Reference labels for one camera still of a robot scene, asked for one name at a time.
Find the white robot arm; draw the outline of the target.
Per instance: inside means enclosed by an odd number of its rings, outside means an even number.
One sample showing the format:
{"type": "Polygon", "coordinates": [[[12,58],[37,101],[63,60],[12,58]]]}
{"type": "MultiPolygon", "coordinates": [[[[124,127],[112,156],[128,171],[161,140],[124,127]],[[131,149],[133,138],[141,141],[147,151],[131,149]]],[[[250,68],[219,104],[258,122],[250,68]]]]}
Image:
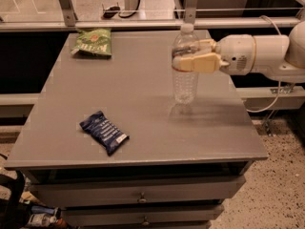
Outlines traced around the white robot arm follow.
{"type": "Polygon", "coordinates": [[[173,68],[185,73],[228,75],[261,73],[287,83],[305,82],[304,23],[298,23],[289,35],[231,34],[220,41],[195,40],[199,50],[180,51],[173,57],[173,68]]]}

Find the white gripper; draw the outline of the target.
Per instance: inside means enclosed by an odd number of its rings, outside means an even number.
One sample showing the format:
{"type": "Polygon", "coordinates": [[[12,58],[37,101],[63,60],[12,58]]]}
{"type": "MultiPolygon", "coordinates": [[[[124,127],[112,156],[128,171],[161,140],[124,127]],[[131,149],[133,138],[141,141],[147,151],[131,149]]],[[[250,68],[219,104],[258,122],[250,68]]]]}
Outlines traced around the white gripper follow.
{"type": "Polygon", "coordinates": [[[254,38],[248,34],[233,34],[217,43],[213,39],[199,41],[200,50],[206,54],[187,54],[173,59],[173,68],[180,72],[246,75],[254,64],[254,38]]]}

